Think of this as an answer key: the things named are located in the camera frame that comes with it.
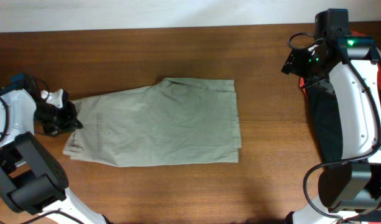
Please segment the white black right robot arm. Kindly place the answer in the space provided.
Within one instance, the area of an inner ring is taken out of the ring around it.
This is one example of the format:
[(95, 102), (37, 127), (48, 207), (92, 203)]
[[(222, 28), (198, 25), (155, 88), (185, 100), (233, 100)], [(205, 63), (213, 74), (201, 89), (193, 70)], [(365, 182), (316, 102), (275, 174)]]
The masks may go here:
[(381, 222), (381, 51), (350, 30), (347, 9), (318, 13), (312, 37), (282, 72), (299, 77), (309, 102), (321, 175), (317, 196), (285, 222)]

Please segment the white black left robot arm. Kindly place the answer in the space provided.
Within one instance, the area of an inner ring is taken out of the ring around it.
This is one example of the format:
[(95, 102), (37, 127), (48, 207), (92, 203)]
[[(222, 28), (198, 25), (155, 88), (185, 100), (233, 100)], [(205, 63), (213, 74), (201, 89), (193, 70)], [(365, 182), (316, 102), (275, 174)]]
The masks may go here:
[(39, 81), (20, 73), (0, 88), (0, 198), (33, 215), (29, 223), (109, 223), (70, 190), (63, 167), (35, 137), (35, 121), (50, 137), (83, 127), (68, 93), (41, 90)]

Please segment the khaki green shorts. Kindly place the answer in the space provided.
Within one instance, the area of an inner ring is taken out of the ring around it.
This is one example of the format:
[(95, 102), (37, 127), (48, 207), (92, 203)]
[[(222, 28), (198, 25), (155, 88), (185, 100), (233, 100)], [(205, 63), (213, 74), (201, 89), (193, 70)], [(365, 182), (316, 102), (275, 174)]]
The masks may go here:
[(63, 153), (114, 167), (237, 163), (241, 130), (233, 80), (165, 78), (75, 101), (82, 128)]

